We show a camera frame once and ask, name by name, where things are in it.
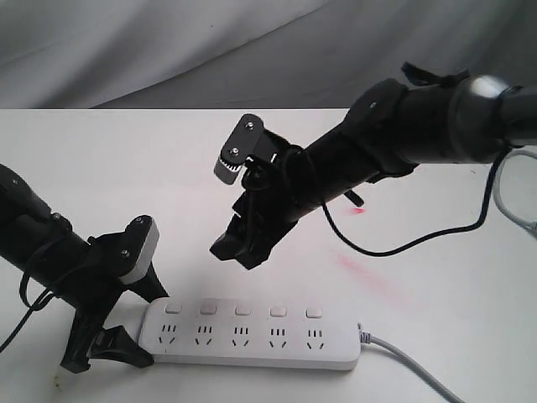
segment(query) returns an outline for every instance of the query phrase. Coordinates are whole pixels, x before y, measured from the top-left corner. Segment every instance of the power strip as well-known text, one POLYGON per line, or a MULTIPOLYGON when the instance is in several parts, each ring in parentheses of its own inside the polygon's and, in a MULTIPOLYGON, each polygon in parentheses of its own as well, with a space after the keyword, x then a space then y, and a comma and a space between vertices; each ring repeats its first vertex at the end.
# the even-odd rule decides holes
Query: power strip
POLYGON ((223 299, 153 301, 138 344, 160 363, 349 370, 360 355, 345 307, 223 299))

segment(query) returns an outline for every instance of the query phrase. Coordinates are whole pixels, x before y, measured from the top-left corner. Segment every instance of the black cable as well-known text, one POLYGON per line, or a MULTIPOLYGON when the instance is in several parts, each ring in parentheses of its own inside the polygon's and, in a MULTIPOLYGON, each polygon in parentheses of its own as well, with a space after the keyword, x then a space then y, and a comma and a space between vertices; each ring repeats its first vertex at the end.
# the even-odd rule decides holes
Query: black cable
POLYGON ((473 224, 466 225, 464 227, 447 228, 447 229, 442 229, 440 231, 436 231, 434 233, 429 233, 427 235, 424 235, 421 238, 417 238, 414 241, 408 242, 405 245, 399 246, 398 248, 395 248, 392 250, 387 250, 385 252, 373 252, 364 248, 360 248, 359 246, 357 246, 355 243, 350 241, 347 237, 345 237, 345 235, 341 233, 336 223, 334 222, 330 214, 330 211, 328 211, 328 207, 326 206, 326 201, 321 192, 321 185, 319 184, 319 178, 317 176, 315 165, 313 161, 311 160, 311 157, 308 155, 305 149, 301 149, 300 153, 303 153, 308 161, 311 174, 313 175, 313 180, 315 182, 315 187, 317 188, 317 193, 321 200, 322 210, 325 213, 326 220, 330 224, 332 231, 337 235, 337 237, 341 241, 343 241, 346 245, 350 246, 352 249, 356 250, 357 252, 361 254, 365 254, 367 256, 374 257, 374 258, 384 258, 387 256, 400 254, 401 252, 404 252, 407 249, 413 248, 414 246, 419 245, 420 243, 423 243, 425 241, 429 241, 433 238, 442 237, 444 235, 450 235, 452 233, 468 233, 470 231, 474 231, 480 228, 485 223, 485 219, 487 218, 488 206, 490 204, 490 196, 493 192, 494 178, 496 177, 496 172, 498 172, 498 167, 500 166, 500 164, 502 163, 503 159, 505 158, 505 156, 508 154, 509 151, 510 149, 503 150, 498 155, 498 157, 494 160, 493 165, 491 166, 491 169, 488 172, 487 183, 485 185, 485 191, 484 191, 483 201, 481 205, 481 212, 479 213, 479 218, 477 219, 477 221, 475 221, 473 224))
POLYGON ((23 328, 23 326, 26 324, 30 316, 36 312, 43 309, 47 304, 52 300, 52 298, 55 297, 53 293, 50 293, 50 289, 58 285, 61 281, 63 281, 66 277, 73 274, 74 272, 84 269, 86 267, 89 267, 87 265, 81 265, 76 266, 73 269, 65 272, 63 275, 58 277, 55 281, 53 281, 51 284, 47 285, 47 287, 43 290, 43 292, 36 298, 35 302, 31 305, 31 307, 26 311, 21 321, 18 323, 18 325, 13 329, 11 334, 6 338, 6 340, 2 343, 2 346, 0 346, 0 353, 2 353, 8 345, 13 341, 13 339, 17 336, 18 332, 23 328))

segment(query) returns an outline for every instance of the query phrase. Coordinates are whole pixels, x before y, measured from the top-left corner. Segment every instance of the white table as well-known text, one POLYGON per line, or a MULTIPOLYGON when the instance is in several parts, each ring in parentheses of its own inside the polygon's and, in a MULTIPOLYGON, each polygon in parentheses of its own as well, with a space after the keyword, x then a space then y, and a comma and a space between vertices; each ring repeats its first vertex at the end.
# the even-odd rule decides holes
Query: white table
MULTIPOLYGON (((340 301, 356 309, 367 330, 410 353, 468 402, 534 401, 537 243, 495 207, 478 232, 387 259, 353 253, 321 212, 303 218, 251 272, 209 254, 242 191, 220 183, 212 168, 243 112, 1 111, 0 162, 82 237, 122 231, 138 214, 152 215, 160 230, 154 266, 172 296, 340 301)), ((266 127, 307 145, 344 112, 256 113, 266 127)), ((537 197, 530 181, 536 171, 531 161, 514 161, 505 170, 506 202, 527 217, 537 197)), ((404 179, 360 186, 361 215, 348 213, 345 198, 330 207, 351 239, 387 249, 475 220, 486 174, 483 165, 424 166, 404 179)), ((2 260, 0 273, 4 339, 24 309, 20 272, 2 260)), ((123 323, 135 335, 144 307, 125 294, 107 325, 123 323)), ((139 370, 93 361, 84 374, 56 375, 71 318, 62 301, 32 317, 0 357, 1 401, 443 401, 374 349, 343 374, 171 364, 139 370)))

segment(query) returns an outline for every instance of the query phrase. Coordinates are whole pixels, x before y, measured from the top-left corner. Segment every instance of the wire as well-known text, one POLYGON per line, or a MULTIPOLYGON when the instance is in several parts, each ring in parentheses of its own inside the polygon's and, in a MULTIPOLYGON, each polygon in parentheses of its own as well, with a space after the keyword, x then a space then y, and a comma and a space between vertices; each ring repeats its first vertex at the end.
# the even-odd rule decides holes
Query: wire
POLYGON ((465 403, 463 399, 455 395, 449 389, 447 389, 437 378, 435 378, 430 372, 419 365, 414 359, 412 359, 407 353, 399 350, 393 344, 390 344, 382 338, 376 338, 368 332, 362 332, 360 329, 360 343, 363 344, 376 344, 379 347, 387 349, 390 353, 397 356, 401 362, 412 372, 417 374, 422 380, 424 380, 431 388, 436 390, 444 399, 450 403, 465 403))
POLYGON ((444 235, 450 235, 450 234, 453 234, 453 233, 468 233, 470 231, 474 231, 474 230, 480 228, 485 223, 485 219, 487 218, 488 206, 490 204, 490 196, 491 196, 491 193, 493 191, 494 178, 496 177, 498 167, 500 166, 500 164, 502 163, 503 159, 505 158, 505 156, 509 152, 509 149, 503 150, 498 155, 498 157, 494 160, 490 171, 488 172, 487 183, 485 185, 485 191, 484 191, 483 201, 482 201, 482 205, 481 205, 481 212, 479 213, 479 218, 473 224, 466 225, 464 227, 455 227, 455 228, 442 229, 442 230, 436 231, 434 233, 429 233, 429 234, 427 234, 427 235, 425 235, 425 236, 423 236, 421 238, 417 238, 414 241, 408 242, 405 245, 399 246, 398 248, 395 248, 395 249, 392 249, 392 250, 387 250, 387 251, 384 251, 384 252, 373 252, 371 250, 361 248, 361 247, 357 246, 355 243, 353 243, 351 240, 349 240, 345 235, 343 235, 341 233, 341 231, 337 227, 336 223, 334 222, 334 219, 332 218, 332 216, 330 214, 330 211, 328 210, 328 207, 326 206, 326 201, 325 201, 325 199, 324 199, 324 197, 322 195, 322 192, 321 192, 321 186, 319 184, 319 179, 318 179, 318 176, 317 176, 315 165, 313 164, 313 161, 311 160, 311 157, 308 155, 308 153, 307 153, 307 151, 305 149, 300 148, 299 152, 303 153, 304 156, 306 157, 307 161, 308 161, 311 173, 313 175, 313 180, 314 180, 315 186, 317 188, 317 193, 318 193, 318 196, 319 196, 319 198, 321 200, 322 211, 325 213, 326 220, 330 224, 330 227, 331 227, 332 231, 337 235, 337 237, 341 241, 343 241, 346 245, 348 245, 352 249, 356 250, 357 252, 359 252, 361 254, 365 254, 367 256, 374 257, 374 258, 383 258, 383 257, 387 257, 387 256, 393 256, 395 254, 400 254, 401 252, 404 252, 407 249, 413 248, 414 246, 419 245, 420 243, 423 243, 425 241, 429 241, 429 240, 431 240, 433 238, 438 238, 438 237, 442 237, 444 235))
POLYGON ((18 323, 18 325, 13 329, 11 334, 6 338, 6 340, 2 343, 0 346, 0 353, 2 353, 8 345, 13 341, 13 339, 17 336, 18 332, 23 328, 23 326, 26 324, 28 319, 32 316, 32 314, 36 311, 40 311, 45 306, 48 305, 50 300, 55 297, 55 294, 50 292, 50 290, 58 285, 61 281, 63 281, 65 278, 67 278, 69 275, 73 274, 74 272, 84 269, 88 267, 87 265, 81 265, 76 266, 73 269, 65 272, 63 275, 58 277, 55 281, 53 281, 51 284, 47 285, 47 287, 43 290, 43 292, 35 299, 35 302, 31 305, 31 307, 26 311, 21 321, 18 323))
POLYGON ((533 232, 533 233, 537 233, 537 222, 531 222, 531 221, 526 221, 526 220, 523 220, 522 218, 520 217, 517 217, 515 216, 514 214, 511 213, 511 211, 509 211, 509 209, 506 208, 506 206, 503 204, 503 200, 502 200, 502 196, 501 196, 501 192, 500 192, 500 183, 501 183, 501 179, 502 179, 502 172, 503 172, 503 167, 505 166, 505 163, 510 159, 510 158, 513 158, 513 157, 516 157, 517 155, 522 155, 522 156, 525 156, 525 157, 530 157, 530 158, 533 158, 535 160, 537 160, 537 154, 536 153, 531 153, 529 151, 526 151, 526 150, 516 150, 516 151, 513 151, 512 153, 510 153, 509 155, 507 155, 502 163, 499 165, 498 167, 498 173, 496 174, 496 180, 494 181, 494 186, 493 186, 493 199, 494 199, 494 203, 496 204, 496 207, 498 208, 498 210, 505 216, 507 217, 509 220, 511 220, 512 222, 514 222, 515 224, 519 225, 520 227, 522 227, 523 229, 526 229, 530 232, 533 232))

